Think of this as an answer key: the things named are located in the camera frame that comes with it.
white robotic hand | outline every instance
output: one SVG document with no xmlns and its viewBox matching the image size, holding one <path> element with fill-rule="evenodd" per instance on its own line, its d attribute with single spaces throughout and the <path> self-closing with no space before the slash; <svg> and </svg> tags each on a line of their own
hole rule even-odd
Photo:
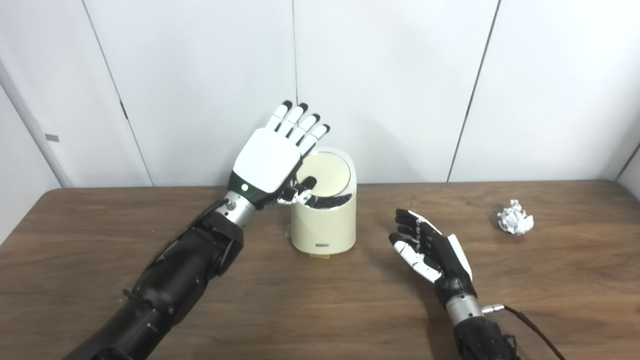
<svg viewBox="0 0 640 360">
<path fill-rule="evenodd" d="M 437 252 L 439 247 L 433 246 L 433 242 L 448 241 L 457 261 L 472 278 L 471 267 L 456 235 L 451 234 L 444 238 L 429 220 L 410 210 L 396 210 L 396 222 L 398 223 L 398 233 L 390 234 L 389 240 L 398 254 L 418 274 L 429 282 L 435 282 L 442 276 L 451 259 L 448 259 L 445 254 L 439 254 Z M 406 239 L 400 234 L 408 235 L 410 239 Z"/>
<path fill-rule="evenodd" d="M 236 159 L 229 177 L 227 206 L 220 212 L 240 226 L 246 222 L 245 215 L 255 210 L 276 202 L 304 201 L 316 184 L 314 178 L 298 183 L 295 173 L 318 140 L 329 132 L 329 126 L 316 126 L 318 114 L 301 120 L 308 108 L 304 103 L 291 108 L 291 101 L 283 102 L 266 126 L 253 132 Z"/>
</svg>

cream trash can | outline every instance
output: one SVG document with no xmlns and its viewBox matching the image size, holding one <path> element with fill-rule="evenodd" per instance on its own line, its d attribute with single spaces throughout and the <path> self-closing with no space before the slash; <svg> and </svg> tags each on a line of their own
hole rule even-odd
<svg viewBox="0 0 640 360">
<path fill-rule="evenodd" d="M 302 182 L 317 179 L 306 204 L 291 208 L 291 241 L 300 251 L 332 255 L 356 241 L 356 172 L 351 158 L 338 149 L 314 149 L 296 174 Z"/>
</svg>

wooden table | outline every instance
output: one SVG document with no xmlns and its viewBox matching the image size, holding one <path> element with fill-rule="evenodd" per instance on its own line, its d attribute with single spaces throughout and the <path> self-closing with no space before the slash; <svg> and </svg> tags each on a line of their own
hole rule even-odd
<svg viewBox="0 0 640 360">
<path fill-rule="evenodd" d="M 567 359 L 640 359 L 640 203 L 607 181 L 361 185 L 358 240 L 331 259 L 284 238 L 289 210 L 255 215 L 245 248 L 151 359 L 457 359 L 432 285 L 387 240 L 410 208 L 456 233 L 482 304 L 534 320 Z M 46 193 L 0 247 L 0 358 L 58 359 L 121 305 L 155 251 L 222 188 Z M 523 235 L 496 213 L 519 199 Z M 554 359 L 508 313 L 524 359 Z"/>
</svg>

black forearm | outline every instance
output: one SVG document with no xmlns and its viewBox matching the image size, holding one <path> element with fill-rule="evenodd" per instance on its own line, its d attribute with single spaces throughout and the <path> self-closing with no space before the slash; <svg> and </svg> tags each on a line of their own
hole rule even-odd
<svg viewBox="0 0 640 360">
<path fill-rule="evenodd" d="M 181 231 L 125 291 L 120 310 L 64 360 L 146 359 L 243 247 L 242 230 L 214 210 Z"/>
</svg>

black cable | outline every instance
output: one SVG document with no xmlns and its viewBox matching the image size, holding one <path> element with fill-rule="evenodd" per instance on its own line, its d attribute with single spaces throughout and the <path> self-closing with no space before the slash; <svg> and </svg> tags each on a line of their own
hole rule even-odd
<svg viewBox="0 0 640 360">
<path fill-rule="evenodd" d="M 221 200 L 217 200 L 216 202 L 214 202 L 212 205 L 210 205 L 205 211 L 201 212 L 200 215 L 198 215 L 189 225 L 187 225 L 184 229 L 180 230 L 179 233 L 177 233 L 173 238 L 169 239 L 169 241 L 167 241 L 154 255 L 154 257 L 151 258 L 151 261 L 149 261 L 149 263 L 145 266 L 145 269 L 143 270 L 143 272 L 147 269 L 149 269 L 149 267 L 151 267 L 151 265 L 153 265 L 163 254 L 165 251 L 167 251 L 167 249 L 169 249 L 169 247 L 171 247 L 171 245 L 173 245 L 173 243 L 175 243 L 176 241 L 178 241 L 180 239 L 180 237 L 182 237 L 182 235 L 184 233 L 187 232 L 187 230 L 189 230 L 192 226 L 194 226 L 198 221 L 200 221 L 200 219 L 202 217 L 204 217 L 206 214 L 208 214 L 209 212 L 219 208 L 220 206 L 226 204 L 229 201 L 229 199 L 224 198 Z"/>
<path fill-rule="evenodd" d="M 538 336 L 547 344 L 547 346 L 554 352 L 554 354 L 558 357 L 558 359 L 560 360 L 566 360 L 564 358 L 564 356 L 562 354 L 560 354 L 560 351 L 558 351 L 558 349 L 556 348 L 556 346 L 551 342 L 551 340 L 549 340 L 543 333 L 542 331 L 540 331 L 540 329 L 536 326 L 536 324 L 534 324 L 531 320 L 529 320 L 528 317 L 526 317 L 523 313 L 517 311 L 516 309 L 513 309 L 512 307 L 509 307 L 507 305 L 504 306 L 504 309 L 506 311 L 509 311 L 510 313 L 514 314 L 518 319 L 520 319 L 523 323 L 527 324 L 528 327 L 531 328 L 531 330 L 533 330 L 533 332 L 535 332 L 536 334 L 538 334 Z"/>
</svg>

